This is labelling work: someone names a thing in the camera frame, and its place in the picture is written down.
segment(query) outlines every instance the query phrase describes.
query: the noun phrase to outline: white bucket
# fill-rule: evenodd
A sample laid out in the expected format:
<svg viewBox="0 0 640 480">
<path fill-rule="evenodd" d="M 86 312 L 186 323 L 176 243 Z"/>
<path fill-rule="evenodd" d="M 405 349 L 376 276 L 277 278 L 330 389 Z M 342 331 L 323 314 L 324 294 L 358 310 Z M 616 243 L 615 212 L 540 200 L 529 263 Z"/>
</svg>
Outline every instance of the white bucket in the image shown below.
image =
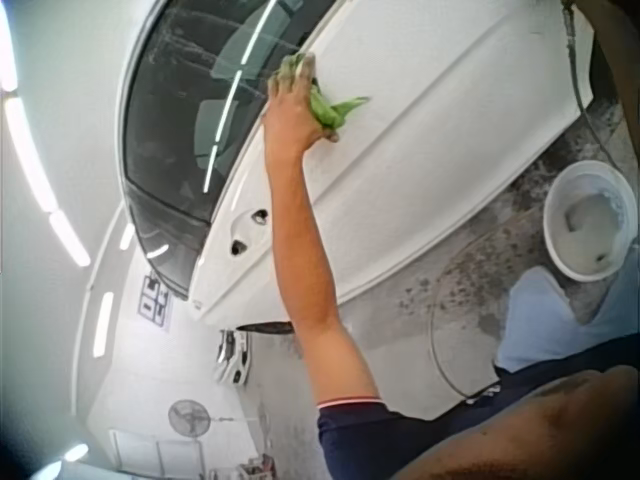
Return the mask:
<svg viewBox="0 0 640 480">
<path fill-rule="evenodd" d="M 567 237 L 563 239 L 562 236 L 570 231 L 568 210 L 593 195 L 604 195 L 609 200 L 618 220 L 618 230 L 602 268 L 579 271 L 576 262 L 570 262 L 568 258 L 568 253 L 573 256 L 575 251 L 567 251 L 567 244 L 561 244 Z M 543 224 L 547 249 L 560 271 L 579 282 L 595 282 L 617 272 L 624 263 L 629 246 L 638 234 L 638 204 L 633 190 L 618 171 L 602 162 L 578 162 L 553 182 L 544 205 Z"/>
</svg>

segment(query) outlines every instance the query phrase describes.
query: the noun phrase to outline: tinted window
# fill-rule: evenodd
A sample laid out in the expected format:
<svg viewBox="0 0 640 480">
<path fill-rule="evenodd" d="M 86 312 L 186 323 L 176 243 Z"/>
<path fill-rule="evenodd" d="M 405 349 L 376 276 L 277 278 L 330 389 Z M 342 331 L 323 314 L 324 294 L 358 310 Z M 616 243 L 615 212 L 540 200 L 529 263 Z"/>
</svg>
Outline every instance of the tinted window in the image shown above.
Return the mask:
<svg viewBox="0 0 640 480">
<path fill-rule="evenodd" d="M 142 50 L 126 106 L 123 171 L 133 189 L 125 190 L 140 193 L 128 201 L 136 224 L 144 223 L 137 231 L 147 254 L 169 239 L 186 241 L 175 231 L 164 232 L 174 224 L 166 216 L 210 222 L 264 107 L 269 75 L 299 49 L 333 3 L 168 2 Z M 154 201 L 158 205 L 151 208 Z M 166 243 L 141 234 L 154 229 L 168 237 Z M 200 243 L 190 243 L 194 238 Z M 163 254 L 164 273 L 158 273 L 168 286 L 188 290 L 204 238 L 206 233 L 190 236 L 186 250 L 176 244 Z M 159 261 L 151 262 L 159 269 Z"/>
</svg>

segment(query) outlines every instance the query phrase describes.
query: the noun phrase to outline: fluorescent light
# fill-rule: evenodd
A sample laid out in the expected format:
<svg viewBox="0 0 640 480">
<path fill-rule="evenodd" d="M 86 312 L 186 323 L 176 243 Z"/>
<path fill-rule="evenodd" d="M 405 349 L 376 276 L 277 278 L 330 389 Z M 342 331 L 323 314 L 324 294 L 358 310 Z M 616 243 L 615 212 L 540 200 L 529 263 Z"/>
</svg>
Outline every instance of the fluorescent light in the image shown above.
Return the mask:
<svg viewBox="0 0 640 480">
<path fill-rule="evenodd" d="M 159 257 L 160 255 L 162 255 L 167 250 L 169 250 L 169 245 L 163 245 L 158 250 L 154 250 L 153 252 L 147 253 L 147 258 L 149 260 L 151 260 L 152 258 Z"/>
<path fill-rule="evenodd" d="M 260 32 L 262 31 L 264 24 L 267 22 L 267 18 L 269 17 L 269 14 L 271 13 L 271 10 L 273 10 L 273 7 L 275 6 L 277 1 L 278 0 L 270 0 L 267 8 L 264 9 L 264 13 L 262 14 L 262 17 L 260 17 L 260 21 L 258 21 L 258 25 L 256 25 L 256 30 L 253 32 L 253 35 L 251 35 L 251 40 L 249 40 L 247 49 L 244 51 L 244 55 L 242 56 L 242 65 L 247 64 L 249 56 L 251 55 L 251 51 L 256 44 L 256 40 L 258 40 L 258 35 L 260 35 Z"/>
<path fill-rule="evenodd" d="M 111 307 L 113 307 L 113 292 L 107 292 L 102 296 L 100 313 L 98 314 L 98 324 L 96 325 L 96 336 L 93 339 L 93 357 L 100 358 L 107 351 L 107 334 L 109 333 L 109 321 L 111 320 Z"/>
<path fill-rule="evenodd" d="M 136 233 L 136 228 L 132 223 L 127 223 L 127 226 L 124 227 L 124 232 L 122 232 L 122 238 L 120 239 L 120 250 L 127 250 L 129 248 L 134 233 Z"/>
<path fill-rule="evenodd" d="M 0 2 L 0 85 L 7 92 L 13 92 L 18 88 L 18 74 L 13 55 L 9 20 L 2 2 Z"/>
<path fill-rule="evenodd" d="M 231 109 L 231 102 L 233 101 L 233 97 L 235 97 L 236 95 L 236 90 L 238 89 L 238 84 L 240 83 L 241 76 L 242 76 L 242 70 L 238 70 L 236 72 L 235 78 L 233 79 L 233 83 L 231 84 L 231 90 L 229 90 L 227 103 L 224 104 L 224 110 L 222 111 L 222 116 L 220 117 L 220 123 L 218 124 L 218 131 L 216 132 L 216 143 L 218 143 L 222 138 L 222 131 L 224 130 L 224 124 L 227 122 L 227 117 L 229 116 L 229 110 Z"/>
<path fill-rule="evenodd" d="M 58 202 L 40 162 L 36 145 L 33 142 L 22 99 L 9 98 L 5 102 L 4 108 L 11 138 L 13 139 L 22 171 L 27 177 L 31 193 L 36 197 L 38 205 L 43 211 L 47 213 L 55 212 L 58 209 Z"/>
<path fill-rule="evenodd" d="M 67 453 L 64 454 L 64 459 L 67 462 L 76 462 L 84 457 L 89 451 L 89 446 L 86 443 L 81 443 L 80 445 L 76 445 Z"/>
<path fill-rule="evenodd" d="M 53 227 L 53 231 L 58 235 L 64 248 L 69 252 L 69 255 L 71 255 L 71 258 L 73 258 L 78 266 L 88 266 L 91 263 L 89 254 L 82 246 L 82 243 L 80 243 L 78 235 L 76 235 L 64 212 L 62 210 L 53 212 L 49 216 L 49 223 L 51 227 Z"/>
<path fill-rule="evenodd" d="M 209 191 L 209 184 L 211 183 L 211 172 L 213 171 L 213 164 L 216 161 L 216 155 L 218 155 L 218 144 L 216 143 L 211 150 L 211 155 L 209 156 L 209 166 L 207 167 L 207 176 L 204 179 L 204 188 L 202 191 L 207 193 Z"/>
<path fill-rule="evenodd" d="M 34 473 L 31 480 L 55 480 L 60 475 L 60 470 L 62 470 L 62 462 L 52 463 Z"/>
</svg>

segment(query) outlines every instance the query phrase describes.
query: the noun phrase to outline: white car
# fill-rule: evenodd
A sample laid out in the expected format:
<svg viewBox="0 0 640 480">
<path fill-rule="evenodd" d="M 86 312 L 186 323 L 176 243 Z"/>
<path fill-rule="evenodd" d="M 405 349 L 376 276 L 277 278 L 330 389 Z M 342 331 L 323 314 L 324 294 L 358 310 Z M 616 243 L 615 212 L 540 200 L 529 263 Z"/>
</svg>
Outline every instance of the white car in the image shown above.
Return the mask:
<svg viewBox="0 0 640 480">
<path fill-rule="evenodd" d="M 220 331 L 220 345 L 213 372 L 216 383 L 244 385 L 250 365 L 249 335 L 237 330 Z"/>
<path fill-rule="evenodd" d="M 578 76 L 593 33 L 577 16 Z M 119 110 L 142 248 L 193 314 L 289 331 L 271 256 L 260 114 L 282 58 L 313 51 L 332 101 L 369 96 L 305 168 L 340 302 L 486 205 L 578 117 L 559 0 L 169 0 Z"/>
</svg>

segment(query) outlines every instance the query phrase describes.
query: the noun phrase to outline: green cloth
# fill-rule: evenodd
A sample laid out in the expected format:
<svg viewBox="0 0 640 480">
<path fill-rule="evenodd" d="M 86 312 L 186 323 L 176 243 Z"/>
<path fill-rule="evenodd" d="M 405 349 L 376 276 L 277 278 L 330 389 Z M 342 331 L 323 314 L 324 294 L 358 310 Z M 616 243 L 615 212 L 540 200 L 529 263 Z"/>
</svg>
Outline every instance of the green cloth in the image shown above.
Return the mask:
<svg viewBox="0 0 640 480">
<path fill-rule="evenodd" d="M 285 57 L 280 65 L 280 70 L 287 69 L 292 76 L 295 76 L 298 66 L 304 60 L 304 57 L 304 53 Z M 347 121 L 347 115 L 368 101 L 368 97 L 356 97 L 346 102 L 331 105 L 322 94 L 318 80 L 316 78 L 313 79 L 313 85 L 311 86 L 311 112 L 318 123 L 326 130 L 335 131 L 343 127 Z"/>
</svg>

